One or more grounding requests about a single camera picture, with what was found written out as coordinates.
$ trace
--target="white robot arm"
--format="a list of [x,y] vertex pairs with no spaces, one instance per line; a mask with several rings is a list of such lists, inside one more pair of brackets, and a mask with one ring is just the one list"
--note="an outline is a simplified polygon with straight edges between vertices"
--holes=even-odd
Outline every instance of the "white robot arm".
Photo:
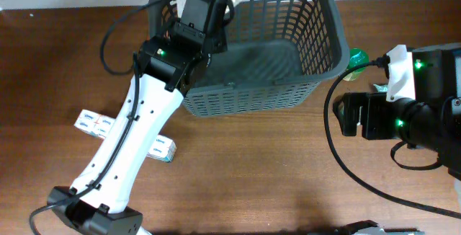
[[[53,188],[48,206],[30,219],[53,209],[81,234],[149,234],[140,226],[142,214],[127,207],[136,175],[165,122],[205,74],[211,55],[227,50],[224,27],[233,13],[230,0],[187,0],[181,19],[142,44],[133,56],[130,90],[109,135],[71,187]],[[31,228],[38,234],[33,222]]]
[[[139,91],[137,120],[133,121],[117,158],[99,183],[99,189],[94,189],[81,198],[95,208],[101,204],[106,205],[109,207],[108,213],[120,213],[125,209],[136,174],[149,148],[160,129],[184,99],[178,89],[172,92],[166,91],[164,82],[149,75],[140,78]],[[128,122],[127,115],[133,106],[134,93],[135,77],[131,80],[130,90],[112,130],[85,170],[73,181],[71,188],[75,188],[77,192],[86,189],[86,186],[98,177],[107,164]]]

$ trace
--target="wooden table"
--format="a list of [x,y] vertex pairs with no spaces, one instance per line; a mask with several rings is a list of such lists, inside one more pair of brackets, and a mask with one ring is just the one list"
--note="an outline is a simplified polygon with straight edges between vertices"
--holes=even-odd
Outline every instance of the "wooden table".
[[[376,58],[397,44],[412,47],[461,41],[461,0],[339,1],[350,47]],[[101,141],[73,127],[81,109],[114,117],[129,76],[108,75],[98,50],[110,22],[129,8],[51,9],[0,13],[0,234],[31,234],[29,213],[55,185],[70,185]],[[121,25],[107,46],[118,69],[147,37],[144,14]],[[367,69],[336,95],[368,92],[385,83]],[[178,110],[162,133],[178,150],[171,164],[146,159],[130,207],[152,231],[250,232],[313,229],[371,219],[386,228],[416,227],[458,234],[460,221],[389,202],[360,187],[339,168],[326,143],[323,82],[289,110],[199,118]],[[389,157],[396,141],[341,136],[346,164],[392,195],[459,210],[445,168],[410,172]],[[432,163],[430,151],[406,151],[401,162]],[[51,212],[37,217],[43,234],[75,234]]]

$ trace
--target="power cord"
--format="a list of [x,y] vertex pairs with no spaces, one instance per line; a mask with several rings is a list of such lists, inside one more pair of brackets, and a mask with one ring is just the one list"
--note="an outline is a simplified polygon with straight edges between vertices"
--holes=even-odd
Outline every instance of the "power cord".
[[442,108],[440,109],[440,127],[442,129],[442,135],[444,137],[447,137],[449,134],[448,134],[448,131],[447,131],[447,128],[444,124],[444,113],[445,113],[445,108],[447,107],[448,105],[448,102],[451,102],[455,97],[451,96],[451,97],[448,97],[445,99],[444,103],[442,104]]
[[437,214],[440,214],[440,215],[443,215],[443,216],[448,216],[448,217],[461,219],[461,213],[457,213],[457,212],[454,212],[454,211],[451,211],[451,210],[445,210],[445,209],[437,208],[437,207],[434,207],[434,206],[415,203],[415,202],[411,202],[409,200],[400,199],[400,198],[397,198],[395,196],[389,195],[389,194],[387,194],[385,192],[382,192],[382,191],[374,188],[373,186],[369,185],[368,183],[366,183],[365,181],[360,179],[351,170],[349,170],[349,168],[346,167],[344,162],[341,160],[341,157],[336,152],[336,149],[335,149],[335,147],[333,145],[333,140],[331,138],[330,125],[328,124],[328,108],[329,108],[329,105],[330,105],[331,96],[333,95],[333,91],[338,86],[339,82],[341,82],[341,80],[344,77],[346,77],[348,74],[350,74],[350,73],[352,73],[352,72],[354,72],[354,71],[356,71],[358,69],[365,68],[365,67],[368,67],[368,66],[383,67],[385,65],[383,65],[383,63],[382,63],[382,58],[378,58],[376,61],[365,63],[365,64],[355,66],[355,67],[353,67],[351,69],[346,70],[342,75],[339,76],[339,78],[337,80],[335,80],[333,85],[331,85],[331,88],[328,91],[328,94],[326,95],[325,105],[323,106],[323,121],[324,121],[324,124],[325,124],[326,139],[328,140],[328,144],[330,146],[331,153],[333,154],[336,162],[338,162],[339,166],[343,169],[343,171],[348,176],[350,176],[355,182],[359,183],[359,185],[363,186],[365,189],[369,190],[370,192],[373,192],[376,195],[379,195],[382,198],[390,200],[390,201],[392,201],[394,203],[399,203],[401,205],[416,208],[416,209],[419,209],[419,210],[425,210],[425,211],[428,211],[428,212],[431,212],[431,213],[437,213]]
[[407,170],[413,170],[413,171],[427,171],[427,170],[434,170],[434,169],[438,169],[439,167],[442,166],[442,163],[439,162],[439,160],[435,161],[435,163],[433,164],[430,164],[430,165],[427,165],[427,166],[424,166],[424,167],[410,167],[410,166],[406,166],[404,164],[400,164],[397,162],[397,160],[395,160],[395,154],[397,153],[397,150],[399,150],[400,148],[402,148],[403,146],[406,145],[406,142],[405,141],[401,141],[399,143],[397,143],[394,147],[391,148],[390,150],[390,158],[401,168],[403,169],[407,169]]
[[47,211],[47,210],[54,209],[54,208],[56,208],[58,206],[61,206],[61,205],[70,204],[70,203],[75,202],[76,200],[82,198],[83,196],[87,195],[89,192],[91,192],[94,188],[96,188],[98,186],[98,184],[102,181],[102,179],[104,178],[106,173],[108,173],[110,167],[114,163],[114,160],[117,158],[118,152],[122,148],[122,145],[125,142],[125,139],[126,139],[126,137],[128,135],[128,132],[131,129],[131,125],[133,124],[133,121],[135,119],[135,114],[136,114],[136,110],[138,108],[138,100],[139,100],[139,81],[140,81],[139,78],[140,78],[140,74],[139,74],[139,71],[138,71],[138,60],[137,60],[137,56],[136,56],[135,53],[133,54],[133,65],[132,65],[132,67],[127,71],[118,72],[118,71],[113,71],[107,65],[106,61],[104,60],[104,47],[106,45],[107,40],[109,39],[109,36],[112,34],[115,27],[119,23],[126,21],[129,16],[137,14],[138,12],[143,11],[144,9],[147,9],[150,6],[158,4],[159,2],[160,2],[160,0],[152,1],[152,2],[150,2],[148,4],[142,5],[141,7],[137,8],[137,9],[129,11],[127,14],[123,15],[120,19],[118,19],[116,22],[114,22],[110,26],[110,28],[108,29],[106,35],[102,39],[101,48],[99,49],[99,57],[101,58],[101,62],[102,62],[102,65],[103,65],[104,69],[109,74],[111,74],[113,76],[122,76],[122,75],[130,74],[131,70],[134,69],[134,74],[135,74],[135,96],[133,98],[133,107],[131,109],[130,114],[128,115],[127,125],[125,126],[125,129],[123,130],[122,135],[120,136],[120,139],[117,142],[117,145],[115,146],[115,149],[112,152],[112,155],[109,158],[109,161],[107,162],[106,166],[103,168],[103,170],[101,171],[99,176],[96,178],[96,180],[94,180],[91,184],[88,184],[88,187],[85,190],[83,190],[82,192],[80,192],[80,193],[78,193],[78,194],[76,194],[74,196],[71,196],[71,197],[69,197],[69,198],[67,198],[65,200],[60,200],[60,201],[58,201],[56,203],[52,203],[50,205],[45,205],[45,206],[40,207],[40,208],[34,210],[33,212],[31,212],[31,214],[29,216],[29,226],[30,226],[30,229],[32,230],[34,235],[41,235],[40,232],[37,230],[37,227],[36,227],[35,222],[34,222],[34,217],[37,214],[42,213],[42,212]]

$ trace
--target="green led light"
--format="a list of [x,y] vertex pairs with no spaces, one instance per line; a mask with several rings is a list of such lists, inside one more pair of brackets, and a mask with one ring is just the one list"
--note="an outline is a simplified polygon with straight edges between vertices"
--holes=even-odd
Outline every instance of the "green led light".
[[424,64],[421,63],[420,61],[417,61],[417,62],[415,63],[415,68],[416,68],[416,70],[421,69],[423,66],[424,66]]
[[397,125],[397,127],[403,127],[405,125],[405,123],[402,120],[399,120],[399,119],[397,119],[395,121],[395,124]]
[[157,55],[164,56],[164,55],[166,55],[166,52],[164,50],[162,50],[161,48],[159,48],[157,50]]

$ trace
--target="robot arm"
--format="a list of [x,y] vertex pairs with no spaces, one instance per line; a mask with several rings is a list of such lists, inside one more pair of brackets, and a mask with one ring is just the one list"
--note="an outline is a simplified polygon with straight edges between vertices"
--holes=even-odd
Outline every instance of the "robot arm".
[[400,138],[411,148],[429,148],[439,154],[434,166],[444,165],[461,179],[461,43],[412,50],[411,60],[416,99],[344,94],[333,104],[341,132],[355,136],[360,124],[367,140]]
[[[104,204],[109,208],[108,213],[120,213],[125,209],[136,174],[149,148],[160,129],[184,99],[178,89],[170,92],[165,90],[165,85],[164,82],[149,75],[140,78],[136,120],[133,121],[130,132],[112,167],[99,183],[99,188],[92,190],[81,200],[95,208]],[[135,78],[133,77],[130,90],[115,120],[113,129],[99,147],[94,158],[71,185],[71,189],[75,189],[77,193],[86,189],[86,185],[95,180],[107,164],[128,122],[127,115],[133,106],[134,93]]]
[[[142,214],[127,207],[133,183],[160,129],[205,74],[212,54],[227,50],[227,5],[231,19],[234,11],[230,0],[186,0],[183,17],[165,27],[168,37],[160,32],[142,44],[134,57],[139,74],[131,80],[109,135],[71,187],[55,187],[48,196],[48,205],[56,206],[53,212],[65,225],[85,235],[149,234],[140,227]],[[136,92],[136,114],[126,128]],[[118,146],[127,129],[125,141]],[[76,197],[89,187],[93,188]]]

